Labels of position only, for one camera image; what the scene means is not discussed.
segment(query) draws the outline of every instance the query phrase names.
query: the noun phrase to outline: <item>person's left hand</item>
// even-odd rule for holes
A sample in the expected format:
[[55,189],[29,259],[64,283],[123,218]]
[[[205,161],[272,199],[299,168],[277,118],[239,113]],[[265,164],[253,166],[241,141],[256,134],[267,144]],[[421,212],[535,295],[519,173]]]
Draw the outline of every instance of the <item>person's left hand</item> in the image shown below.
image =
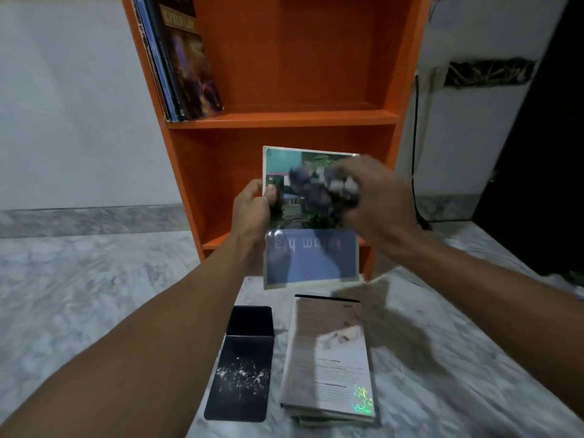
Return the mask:
[[240,236],[252,246],[264,240],[270,206],[277,200],[277,189],[269,184],[263,197],[255,197],[262,189],[261,180],[252,180],[233,201],[231,233]]

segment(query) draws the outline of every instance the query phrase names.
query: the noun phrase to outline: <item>wall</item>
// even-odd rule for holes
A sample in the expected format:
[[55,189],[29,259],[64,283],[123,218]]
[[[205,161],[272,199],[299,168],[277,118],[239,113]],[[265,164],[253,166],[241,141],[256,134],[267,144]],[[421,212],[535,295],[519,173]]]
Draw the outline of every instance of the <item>wall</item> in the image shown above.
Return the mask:
[[[461,0],[419,64],[539,59],[566,1]],[[120,0],[0,0],[0,55],[0,210],[180,201]],[[528,88],[436,92],[416,192],[480,193]]]
[[[566,2],[460,0],[454,23],[426,25],[418,65],[441,66],[459,58],[541,59]],[[529,84],[437,91],[415,176],[416,193],[480,194],[528,89]],[[426,102],[427,95],[422,95],[419,116]],[[413,104],[412,95],[396,165],[402,176],[409,176],[411,168]]]
[[0,0],[0,210],[179,203],[120,0]]

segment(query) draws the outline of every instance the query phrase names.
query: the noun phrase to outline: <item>stack of books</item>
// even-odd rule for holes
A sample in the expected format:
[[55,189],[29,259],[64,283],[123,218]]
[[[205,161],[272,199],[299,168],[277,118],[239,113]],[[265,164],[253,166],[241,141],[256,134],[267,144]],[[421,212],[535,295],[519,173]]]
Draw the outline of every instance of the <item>stack of books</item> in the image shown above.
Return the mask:
[[167,121],[187,121],[223,110],[193,0],[132,0],[142,41]]
[[307,427],[375,422],[359,301],[295,295],[280,404]]

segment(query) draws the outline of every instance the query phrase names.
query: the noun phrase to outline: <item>orange bookshelf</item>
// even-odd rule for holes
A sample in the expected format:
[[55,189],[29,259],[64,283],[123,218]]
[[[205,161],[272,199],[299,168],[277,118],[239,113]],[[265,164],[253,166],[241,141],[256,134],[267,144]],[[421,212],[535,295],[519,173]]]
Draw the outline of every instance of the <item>orange bookshelf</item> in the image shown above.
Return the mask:
[[[199,256],[262,176],[264,145],[357,152],[393,168],[430,0],[194,0],[217,117],[167,123],[130,0],[122,0]],[[365,278],[374,252],[360,242]]]

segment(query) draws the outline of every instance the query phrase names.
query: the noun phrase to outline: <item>cable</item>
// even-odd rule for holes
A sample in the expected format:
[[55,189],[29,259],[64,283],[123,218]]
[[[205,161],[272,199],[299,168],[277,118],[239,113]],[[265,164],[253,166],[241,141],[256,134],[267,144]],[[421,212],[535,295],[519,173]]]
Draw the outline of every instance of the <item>cable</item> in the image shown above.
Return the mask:
[[418,80],[419,76],[416,75],[416,108],[413,113],[413,143],[412,143],[412,197],[413,197],[413,209],[416,212],[416,221],[420,227],[425,231],[431,231],[432,226],[426,221],[420,212],[418,211],[418,205],[416,204],[416,192],[413,188],[413,168],[416,161],[416,131],[418,130],[418,101],[420,97],[420,82]]

